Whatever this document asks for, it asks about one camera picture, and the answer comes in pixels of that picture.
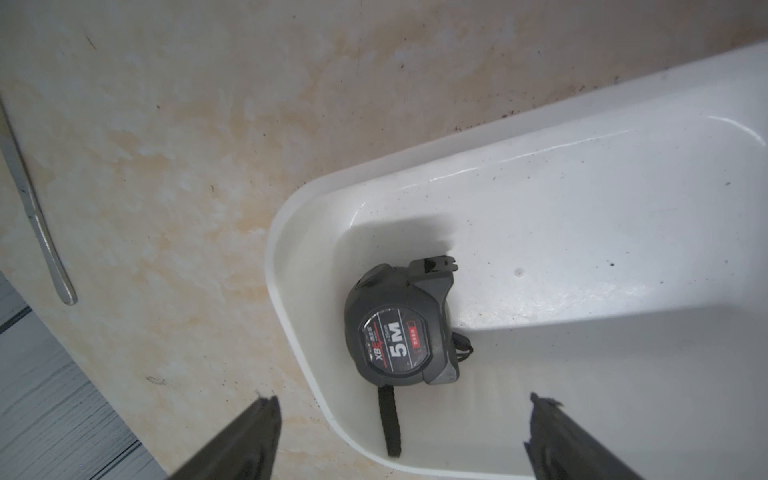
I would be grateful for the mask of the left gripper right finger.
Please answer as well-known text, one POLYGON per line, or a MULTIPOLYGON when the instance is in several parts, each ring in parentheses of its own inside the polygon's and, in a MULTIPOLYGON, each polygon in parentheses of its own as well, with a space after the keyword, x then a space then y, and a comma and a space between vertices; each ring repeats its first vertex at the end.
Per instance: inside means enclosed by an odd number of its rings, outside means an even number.
POLYGON ((535 392, 530 399, 530 439, 524 447, 536 479, 642 479, 569 417, 559 401, 535 392))

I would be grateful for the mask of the dark grey 5M tape measure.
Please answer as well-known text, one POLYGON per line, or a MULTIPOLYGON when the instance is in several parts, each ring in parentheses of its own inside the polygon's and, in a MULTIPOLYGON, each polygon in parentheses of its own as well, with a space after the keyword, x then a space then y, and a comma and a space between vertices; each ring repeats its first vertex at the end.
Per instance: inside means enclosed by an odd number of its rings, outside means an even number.
POLYGON ((358 373, 378 389, 382 430, 391 458, 402 452, 396 387, 454 383, 459 364, 474 351, 452 330, 447 296, 458 266, 447 255, 406 267, 379 264, 350 290, 344 306, 345 340, 358 373))

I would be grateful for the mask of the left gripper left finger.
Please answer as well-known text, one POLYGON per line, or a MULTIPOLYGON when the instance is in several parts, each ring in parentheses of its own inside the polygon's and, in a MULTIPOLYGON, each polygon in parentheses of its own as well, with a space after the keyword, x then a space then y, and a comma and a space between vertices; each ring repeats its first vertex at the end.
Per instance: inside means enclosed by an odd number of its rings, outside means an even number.
POLYGON ((270 479, 281 419, 277 396, 258 398, 169 479, 270 479))

